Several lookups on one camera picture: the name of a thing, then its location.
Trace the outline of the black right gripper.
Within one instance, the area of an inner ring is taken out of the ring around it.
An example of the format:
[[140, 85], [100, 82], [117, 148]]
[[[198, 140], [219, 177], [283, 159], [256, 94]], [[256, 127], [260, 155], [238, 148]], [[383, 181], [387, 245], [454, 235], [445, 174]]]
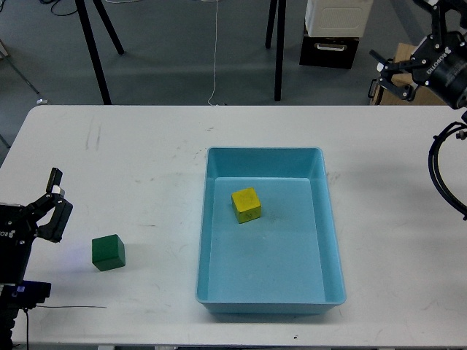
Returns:
[[[423, 85], [453, 109], [466, 106], [466, 41], [461, 33], [447, 33], [446, 14], [456, 11], [462, 16], [462, 1], [423, 1], [414, 3], [431, 17], [431, 32], [419, 44], [407, 61], [385, 59], [375, 50], [369, 55], [377, 64], [379, 76], [375, 82], [402, 101], [412, 101], [417, 85], [398, 86], [393, 77], [411, 74], [418, 85]], [[445, 35], [443, 42], [434, 42], [434, 36]]]

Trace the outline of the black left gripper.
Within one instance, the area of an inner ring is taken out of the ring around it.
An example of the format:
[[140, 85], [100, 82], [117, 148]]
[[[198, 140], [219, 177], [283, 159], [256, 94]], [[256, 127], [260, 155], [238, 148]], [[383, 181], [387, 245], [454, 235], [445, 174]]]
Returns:
[[[1, 205], [1, 284], [23, 282], [35, 232], [38, 238], [53, 243], [61, 241], [73, 209], [64, 199], [62, 176], [60, 169], [52, 168], [45, 194], [26, 208]], [[34, 219], [45, 217], [51, 210], [50, 221], [37, 228]]]

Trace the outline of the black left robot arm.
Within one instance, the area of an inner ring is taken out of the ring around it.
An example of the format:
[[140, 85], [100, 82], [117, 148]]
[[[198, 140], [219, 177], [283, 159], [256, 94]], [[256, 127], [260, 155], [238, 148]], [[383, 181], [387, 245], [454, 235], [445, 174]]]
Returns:
[[1, 348], [12, 349], [12, 329], [20, 310], [45, 302], [51, 284], [24, 279], [35, 238], [58, 243], [73, 205], [60, 188], [62, 171], [50, 172], [45, 194], [27, 206], [1, 205]]

